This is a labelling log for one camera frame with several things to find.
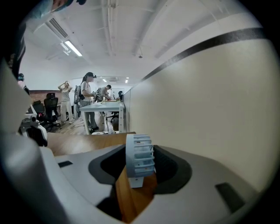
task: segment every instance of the desk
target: desk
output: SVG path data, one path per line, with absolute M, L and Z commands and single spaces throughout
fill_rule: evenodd
M 86 134 L 89 135 L 89 128 L 88 128 L 88 123 L 85 118 L 85 113 L 87 112 L 119 112 L 119 133 L 123 133 L 123 109 L 124 109 L 124 104 L 122 102 L 115 102 L 115 101 L 105 101 L 103 104 L 101 102 L 99 103 L 94 103 L 89 106 L 81 107 L 80 111 L 83 116 L 84 120 L 84 127 L 86 129 Z
M 48 148 L 55 156 L 76 154 L 105 147 L 125 144 L 126 135 L 135 132 L 114 135 L 67 135 L 48 133 Z M 122 213 L 122 221 L 130 223 L 153 199 L 153 190 L 157 186 L 156 175 L 145 177 L 142 188 L 131 189 L 126 176 L 126 167 L 116 181 L 116 194 Z

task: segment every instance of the ceiling light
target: ceiling light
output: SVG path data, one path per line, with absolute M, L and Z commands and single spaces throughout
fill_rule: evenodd
M 74 45 L 69 41 L 67 40 L 65 42 L 79 57 L 82 56 L 82 54 L 77 50 L 77 48 L 74 47 Z

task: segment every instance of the air vent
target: air vent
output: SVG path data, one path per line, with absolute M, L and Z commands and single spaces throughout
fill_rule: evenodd
M 58 22 L 52 18 L 51 20 L 49 20 L 49 23 L 51 25 L 49 25 L 49 27 L 54 31 L 54 32 L 58 32 L 61 36 L 63 36 L 64 38 L 66 38 L 68 36 L 68 34 L 62 29 L 62 27 L 58 24 Z
M 117 81 L 119 81 L 119 77 L 109 77 L 110 83 L 116 83 Z

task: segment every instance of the black office chair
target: black office chair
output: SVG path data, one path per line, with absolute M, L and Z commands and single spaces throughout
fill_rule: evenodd
M 119 112 L 111 112 L 111 114 L 113 114 L 113 115 L 109 116 L 109 117 L 106 117 L 106 121 L 108 120 L 108 118 L 112 117 L 112 119 L 111 119 L 111 123 L 112 123 L 114 118 L 119 118 L 118 113 Z
M 41 103 L 41 100 L 37 100 L 33 102 L 33 108 L 37 113 L 37 120 L 40 122 L 40 125 L 44 125 L 45 123 L 45 107 L 44 104 Z
M 55 93 L 48 93 L 46 99 L 44 99 L 45 104 L 45 117 L 44 120 L 49 126 L 46 127 L 46 130 L 51 131 L 53 127 L 60 127 L 60 124 L 57 123 L 58 112 L 57 112 L 57 102 L 58 98 Z

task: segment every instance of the ceiling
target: ceiling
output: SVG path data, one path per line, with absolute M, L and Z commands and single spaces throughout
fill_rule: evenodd
M 29 21 L 25 37 L 45 49 L 46 59 L 63 59 L 73 71 L 90 69 L 97 76 L 137 82 L 172 57 L 170 49 L 191 33 L 245 11 L 233 0 L 87 0 L 83 6 L 74 1 Z M 50 24 L 52 18 L 64 36 Z M 60 45 L 66 40 L 83 56 L 67 56 Z

